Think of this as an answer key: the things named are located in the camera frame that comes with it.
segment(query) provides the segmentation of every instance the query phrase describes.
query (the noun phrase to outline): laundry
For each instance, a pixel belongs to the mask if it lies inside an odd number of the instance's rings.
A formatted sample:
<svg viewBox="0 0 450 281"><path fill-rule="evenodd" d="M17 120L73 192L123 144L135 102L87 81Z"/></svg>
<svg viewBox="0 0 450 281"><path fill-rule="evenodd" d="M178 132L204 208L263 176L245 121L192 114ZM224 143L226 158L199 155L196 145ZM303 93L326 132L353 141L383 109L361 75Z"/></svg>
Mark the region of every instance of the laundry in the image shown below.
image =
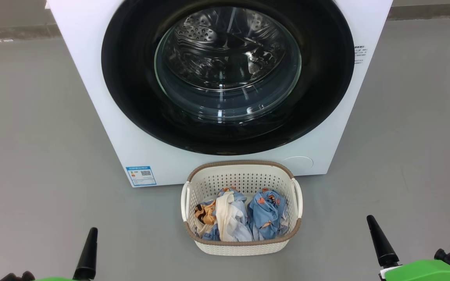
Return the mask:
<svg viewBox="0 0 450 281"><path fill-rule="evenodd" d="M248 205L249 227L254 240L274 239L289 228L286 199L275 190L262 189Z"/></svg>
<svg viewBox="0 0 450 281"><path fill-rule="evenodd" d="M235 187L220 190L216 199L216 220L220 240L226 242L252 241L248 227L247 198Z"/></svg>
<svg viewBox="0 0 450 281"><path fill-rule="evenodd" d="M195 232L204 240L220 241L216 224L216 201L208 201L195 206Z"/></svg>

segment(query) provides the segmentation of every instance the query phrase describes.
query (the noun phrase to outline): brown basket rim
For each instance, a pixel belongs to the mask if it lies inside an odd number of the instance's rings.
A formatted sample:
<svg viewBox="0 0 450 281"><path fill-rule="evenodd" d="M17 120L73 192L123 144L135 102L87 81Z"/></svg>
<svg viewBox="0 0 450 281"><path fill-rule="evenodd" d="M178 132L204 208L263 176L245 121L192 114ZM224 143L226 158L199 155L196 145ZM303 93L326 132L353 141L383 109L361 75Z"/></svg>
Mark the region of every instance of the brown basket rim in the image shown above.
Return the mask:
<svg viewBox="0 0 450 281"><path fill-rule="evenodd" d="M192 171L192 173L189 175L187 181L192 182L192 179L195 176L195 174L197 174L199 171L201 171L201 170L203 170L205 168L220 167L220 166L231 166L231 165L268 165L268 166L274 166L274 167L278 167L278 168L284 170L289 175L290 178L294 178L295 177L295 176L293 176L293 173L291 173L291 171L289 171L288 168L286 168L284 165L276 163L276 162L261 161L261 160L239 160L239 161L215 162L215 163L209 163L209 164L201 165L201 166L195 168ZM295 234L300 229L300 225L301 224L302 224L302 219L298 218L296 220L295 228L293 228L293 230L290 233L288 233L287 235L284 235L282 237L275 238L275 239L270 239L270 240L250 241L250 242L224 242L224 241L204 240L204 239L198 237L197 235L195 235L195 233L191 230L188 222L184 223L184 227L187 230L187 233L189 234L189 236L192 239L194 239L196 242L199 242L201 244L216 245L216 246L254 246L254 245L267 245L267 244L276 244L276 243L280 243L280 242L285 242L285 241L291 239L293 236L295 236Z"/></svg>

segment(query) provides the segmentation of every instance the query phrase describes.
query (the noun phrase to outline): white handle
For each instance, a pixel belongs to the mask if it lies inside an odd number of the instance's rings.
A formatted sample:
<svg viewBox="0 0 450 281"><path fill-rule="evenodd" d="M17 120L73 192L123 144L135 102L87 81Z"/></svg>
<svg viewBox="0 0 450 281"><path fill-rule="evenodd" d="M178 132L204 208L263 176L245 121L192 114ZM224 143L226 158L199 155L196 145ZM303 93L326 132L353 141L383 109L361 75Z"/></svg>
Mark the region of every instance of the white handle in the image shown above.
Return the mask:
<svg viewBox="0 0 450 281"><path fill-rule="evenodd" d="M182 198L180 198L180 207L182 208L182 219L187 221L187 215L189 213L189 199L190 199L190 182L186 182L182 189Z"/></svg>
<svg viewBox="0 0 450 281"><path fill-rule="evenodd" d="M302 218L303 215L303 195L302 189L300 188L300 184L294 178L291 179L293 181L293 185L295 185L295 193L296 198L298 199L298 219Z"/></svg>

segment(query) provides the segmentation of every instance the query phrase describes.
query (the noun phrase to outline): white washing machine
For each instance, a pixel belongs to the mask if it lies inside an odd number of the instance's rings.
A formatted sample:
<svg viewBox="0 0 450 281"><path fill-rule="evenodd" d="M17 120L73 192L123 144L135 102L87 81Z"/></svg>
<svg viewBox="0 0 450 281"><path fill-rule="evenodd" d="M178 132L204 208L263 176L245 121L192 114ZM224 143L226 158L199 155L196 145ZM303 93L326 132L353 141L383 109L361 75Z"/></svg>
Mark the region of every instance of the white washing machine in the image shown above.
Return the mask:
<svg viewBox="0 0 450 281"><path fill-rule="evenodd" d="M133 187L327 173L391 1L48 0Z"/></svg>

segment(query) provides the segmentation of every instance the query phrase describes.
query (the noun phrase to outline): white laundry basket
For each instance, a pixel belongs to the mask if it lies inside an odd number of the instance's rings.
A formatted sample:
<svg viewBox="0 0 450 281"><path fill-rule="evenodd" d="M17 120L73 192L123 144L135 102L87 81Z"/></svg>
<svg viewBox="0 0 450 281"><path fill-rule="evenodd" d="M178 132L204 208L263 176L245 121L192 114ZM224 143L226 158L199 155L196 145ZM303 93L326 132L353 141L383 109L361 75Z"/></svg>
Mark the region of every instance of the white laundry basket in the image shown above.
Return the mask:
<svg viewBox="0 0 450 281"><path fill-rule="evenodd" d="M289 230L272 240L252 242L209 241L195 234L195 206L216 198L225 187L236 187L250 202L261 189L276 190L286 198L289 212ZM303 198L300 185L293 174L281 164L265 161L232 161L205 164L195 169L182 190L182 219L195 240L207 254L220 256L253 256L280 251L286 246L302 223Z"/></svg>

